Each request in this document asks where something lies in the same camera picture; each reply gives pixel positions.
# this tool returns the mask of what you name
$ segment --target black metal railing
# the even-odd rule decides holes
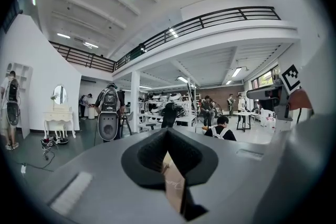
[[[56,42],[49,42],[68,62],[110,73],[114,71],[115,61]]]
[[[19,2],[17,0],[14,0],[12,4],[10,5],[8,13],[2,24],[2,27],[4,28],[5,33],[7,33],[7,31],[9,30],[16,16],[22,13],[23,13],[22,9],[19,8]]]
[[[156,47],[165,44],[166,42],[190,34],[192,32],[216,25],[237,22],[240,20],[260,19],[281,20],[280,17],[276,14],[274,7],[268,6],[228,8],[191,18],[172,26],[139,44],[136,48],[131,50],[117,61],[116,69],[121,68],[136,57],[152,49],[155,49]]]

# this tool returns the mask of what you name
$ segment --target dark hair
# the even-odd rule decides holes
[[[220,125],[220,124],[228,124],[229,123],[229,118],[227,116],[220,116],[218,117],[217,119],[217,124]]]

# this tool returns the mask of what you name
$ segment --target stool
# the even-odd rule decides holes
[[[148,123],[148,124],[146,124],[146,126],[150,126],[151,129],[153,130],[154,126],[156,126],[156,123]]]

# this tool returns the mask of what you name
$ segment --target white pillar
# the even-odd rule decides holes
[[[132,81],[131,81],[131,112],[133,112],[133,120],[131,122],[132,132],[139,133],[139,86],[140,86],[140,72],[132,72]]]

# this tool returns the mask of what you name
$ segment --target white sneaker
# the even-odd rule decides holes
[[[13,147],[13,149],[16,149],[17,147],[19,147],[19,143],[16,142],[12,147]]]

